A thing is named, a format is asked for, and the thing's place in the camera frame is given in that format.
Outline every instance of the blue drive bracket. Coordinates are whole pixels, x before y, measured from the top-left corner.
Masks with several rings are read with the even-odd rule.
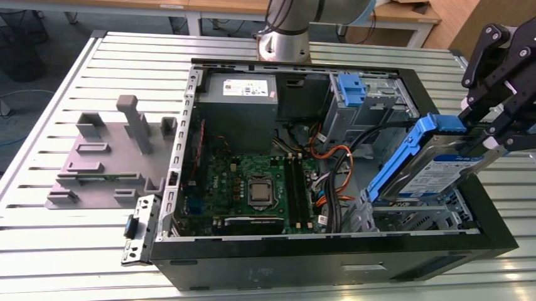
[[[407,159],[421,151],[421,140],[427,133],[434,130],[440,132],[466,132],[468,129],[463,125],[460,118],[454,115],[428,114],[427,117],[419,119],[405,141],[367,187],[371,202],[377,200],[381,189]]]
[[[357,74],[339,75],[339,88],[345,97],[345,105],[348,107],[361,107],[367,97],[367,86],[361,82]]]

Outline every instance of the green motherboard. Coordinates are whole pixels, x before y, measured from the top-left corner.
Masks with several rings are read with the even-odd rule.
[[[297,166],[300,176],[289,175],[290,167],[285,164]],[[204,197],[189,196],[186,199],[190,212],[182,216],[182,220],[189,222],[190,235],[216,235],[214,219],[240,216],[281,218],[285,220],[284,234],[315,233],[313,223],[304,221],[313,220],[313,204],[307,187],[311,186],[316,171],[317,162],[313,159],[212,156]],[[264,195],[270,196],[270,204],[262,202],[262,206],[257,206],[260,199],[256,197],[264,198]],[[293,204],[299,202],[297,198],[301,204],[299,213],[297,205]]]

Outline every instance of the motherboard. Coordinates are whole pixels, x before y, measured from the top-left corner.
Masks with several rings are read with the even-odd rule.
[[[180,217],[184,234],[315,233],[308,187],[316,178],[313,159],[212,156],[204,196],[186,196],[188,214]]]

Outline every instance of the power supply label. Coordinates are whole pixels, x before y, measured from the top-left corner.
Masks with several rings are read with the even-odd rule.
[[[440,155],[417,173],[400,191],[404,198],[420,198],[440,193],[459,178],[460,172],[475,166],[483,157]]]
[[[224,82],[224,96],[268,96],[268,80],[226,80]]]

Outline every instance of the slotted aluminum surface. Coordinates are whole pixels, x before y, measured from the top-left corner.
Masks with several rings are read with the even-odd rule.
[[[444,114],[459,112],[463,69],[447,51],[312,43],[315,63],[413,68]],[[536,295],[536,165],[530,153],[480,173],[520,248],[427,282],[272,290],[178,292],[155,267],[122,267],[131,210],[50,211],[43,207],[75,141],[82,111],[123,122],[121,94],[138,95],[147,120],[182,111],[190,59],[256,59],[256,43],[234,38],[109,33],[93,38],[0,182],[2,300],[252,298],[309,300],[531,300]]]

